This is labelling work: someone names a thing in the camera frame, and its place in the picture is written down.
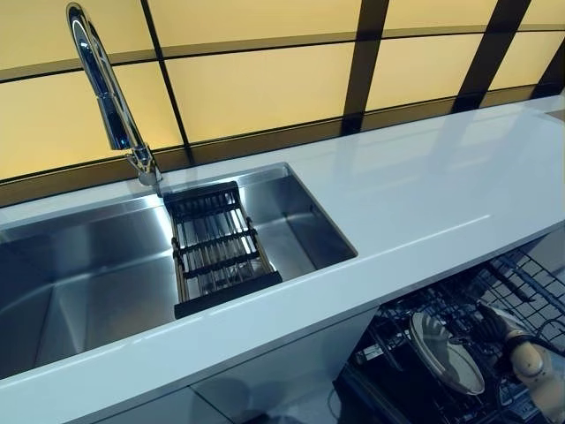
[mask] cabinet door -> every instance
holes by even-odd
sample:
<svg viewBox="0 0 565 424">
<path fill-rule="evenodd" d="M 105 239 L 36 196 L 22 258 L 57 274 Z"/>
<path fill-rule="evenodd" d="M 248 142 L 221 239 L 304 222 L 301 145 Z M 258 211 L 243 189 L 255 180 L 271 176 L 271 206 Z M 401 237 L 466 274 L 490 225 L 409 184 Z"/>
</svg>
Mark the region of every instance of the cabinet door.
<svg viewBox="0 0 565 424">
<path fill-rule="evenodd" d="M 191 386 L 235 423 L 286 405 L 340 373 L 374 310 L 312 333 Z"/>
<path fill-rule="evenodd" d="M 98 424 L 227 424 L 225 418 L 189 387 L 113 415 Z"/>
</svg>

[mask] robotic hand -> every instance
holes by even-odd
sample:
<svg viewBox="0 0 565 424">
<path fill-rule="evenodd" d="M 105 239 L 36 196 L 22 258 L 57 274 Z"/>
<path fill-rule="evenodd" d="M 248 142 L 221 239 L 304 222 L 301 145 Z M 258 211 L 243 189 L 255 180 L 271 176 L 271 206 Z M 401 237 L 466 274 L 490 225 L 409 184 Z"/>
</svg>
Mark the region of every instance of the robotic hand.
<svg viewBox="0 0 565 424">
<path fill-rule="evenodd" d="M 528 388 L 531 400 L 551 423 L 565 423 L 565 357 L 551 344 L 529 334 L 512 315 L 483 304 L 484 320 L 473 336 L 503 344 L 516 377 Z"/>
</svg>

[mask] chrome faucet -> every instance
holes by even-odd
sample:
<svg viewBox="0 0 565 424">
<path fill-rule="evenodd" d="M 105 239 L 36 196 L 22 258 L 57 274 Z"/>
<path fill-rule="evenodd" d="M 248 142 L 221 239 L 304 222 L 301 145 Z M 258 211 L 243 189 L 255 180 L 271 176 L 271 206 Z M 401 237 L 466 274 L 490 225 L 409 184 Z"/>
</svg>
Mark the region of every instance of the chrome faucet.
<svg viewBox="0 0 565 424">
<path fill-rule="evenodd" d="M 137 170 L 140 183 L 154 186 L 159 193 L 161 172 L 148 144 L 141 139 L 92 21 L 80 4 L 76 3 L 67 5 L 66 16 L 80 62 L 96 94 L 110 148 L 130 148 L 132 152 L 126 158 Z"/>
</svg>

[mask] stainless steel sink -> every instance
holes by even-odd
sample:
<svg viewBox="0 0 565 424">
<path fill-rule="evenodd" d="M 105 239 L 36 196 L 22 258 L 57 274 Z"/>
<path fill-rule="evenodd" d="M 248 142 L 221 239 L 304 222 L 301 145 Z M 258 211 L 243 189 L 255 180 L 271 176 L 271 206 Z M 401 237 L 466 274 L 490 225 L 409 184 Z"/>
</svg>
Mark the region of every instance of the stainless steel sink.
<svg viewBox="0 0 565 424">
<path fill-rule="evenodd" d="M 283 281 L 355 256 L 288 166 L 227 181 Z M 171 237 L 156 195 L 0 230 L 0 378 L 173 321 Z"/>
</svg>

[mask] white countertop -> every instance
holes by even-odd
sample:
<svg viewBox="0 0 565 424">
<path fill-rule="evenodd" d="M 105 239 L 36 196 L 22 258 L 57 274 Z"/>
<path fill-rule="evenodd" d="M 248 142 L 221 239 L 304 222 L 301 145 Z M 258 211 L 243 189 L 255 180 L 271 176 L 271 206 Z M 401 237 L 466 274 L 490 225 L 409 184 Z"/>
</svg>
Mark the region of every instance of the white countertop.
<svg viewBox="0 0 565 424">
<path fill-rule="evenodd" d="M 565 132 L 546 112 L 564 105 L 554 96 L 169 173 L 175 185 L 286 162 L 358 257 L 6 378 L 0 422 L 64 422 L 192 383 L 243 352 L 547 231 L 565 220 Z M 138 190 L 116 183 L 0 209 L 0 228 Z"/>
</svg>

